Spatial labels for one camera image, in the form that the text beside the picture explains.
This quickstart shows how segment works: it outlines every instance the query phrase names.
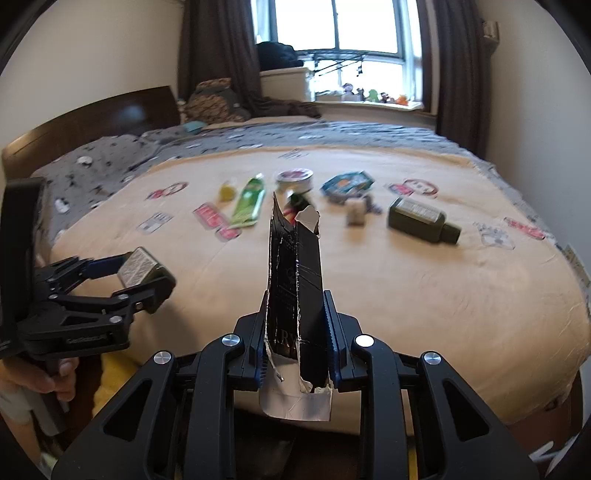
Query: white wall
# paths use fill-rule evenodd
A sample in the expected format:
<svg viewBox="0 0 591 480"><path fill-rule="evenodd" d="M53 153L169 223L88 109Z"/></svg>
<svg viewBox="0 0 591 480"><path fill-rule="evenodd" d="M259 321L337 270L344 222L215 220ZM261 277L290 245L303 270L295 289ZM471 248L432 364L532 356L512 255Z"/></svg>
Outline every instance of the white wall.
<svg viewBox="0 0 591 480"><path fill-rule="evenodd" d="M534 0L477 0L499 22L487 160L591 268L591 74Z"/></svg>
<svg viewBox="0 0 591 480"><path fill-rule="evenodd" d="M57 0L0 76L0 148L104 98L176 92L182 13L177 0Z"/></svg>

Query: torn cardboard box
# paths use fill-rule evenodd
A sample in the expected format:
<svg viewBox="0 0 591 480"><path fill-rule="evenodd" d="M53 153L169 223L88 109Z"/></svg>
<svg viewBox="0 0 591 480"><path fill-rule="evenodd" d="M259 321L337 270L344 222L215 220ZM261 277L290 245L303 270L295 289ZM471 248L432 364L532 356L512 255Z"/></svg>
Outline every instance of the torn cardboard box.
<svg viewBox="0 0 591 480"><path fill-rule="evenodd" d="M309 206L292 226L275 195L273 200L265 318L273 372L265 379L259 402L272 417L328 421L332 388L317 236L320 215Z"/></svg>

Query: blue packet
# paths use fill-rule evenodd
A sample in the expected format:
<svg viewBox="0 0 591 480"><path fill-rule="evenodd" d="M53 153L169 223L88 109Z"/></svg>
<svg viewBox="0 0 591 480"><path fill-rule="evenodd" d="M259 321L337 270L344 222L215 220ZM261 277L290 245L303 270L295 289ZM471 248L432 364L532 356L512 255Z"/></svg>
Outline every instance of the blue packet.
<svg viewBox="0 0 591 480"><path fill-rule="evenodd" d="M330 199L344 202L347 198L364 196L373 183L367 172L351 171L332 177L320 190Z"/></svg>

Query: yellow cloth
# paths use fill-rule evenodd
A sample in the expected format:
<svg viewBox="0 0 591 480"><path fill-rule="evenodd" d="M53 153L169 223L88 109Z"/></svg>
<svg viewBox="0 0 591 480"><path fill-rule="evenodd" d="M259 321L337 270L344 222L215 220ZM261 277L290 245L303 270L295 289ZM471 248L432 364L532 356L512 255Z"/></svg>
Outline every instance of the yellow cloth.
<svg viewBox="0 0 591 480"><path fill-rule="evenodd" d="M123 352L103 353L100 356L103 373L100 376L100 387L95 392L94 417L113 398L125 383L134 376L139 366Z"/></svg>

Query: patterned cushion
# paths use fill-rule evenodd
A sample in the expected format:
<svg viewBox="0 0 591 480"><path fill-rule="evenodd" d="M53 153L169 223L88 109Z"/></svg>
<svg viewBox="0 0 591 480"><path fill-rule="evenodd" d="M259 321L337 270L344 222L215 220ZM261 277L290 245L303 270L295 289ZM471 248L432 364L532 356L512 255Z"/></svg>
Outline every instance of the patterned cushion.
<svg viewBox="0 0 591 480"><path fill-rule="evenodd" d="M249 120L251 115L241 107L238 96L230 88L231 83L230 78L199 83L184 108L187 120L208 124Z"/></svg>

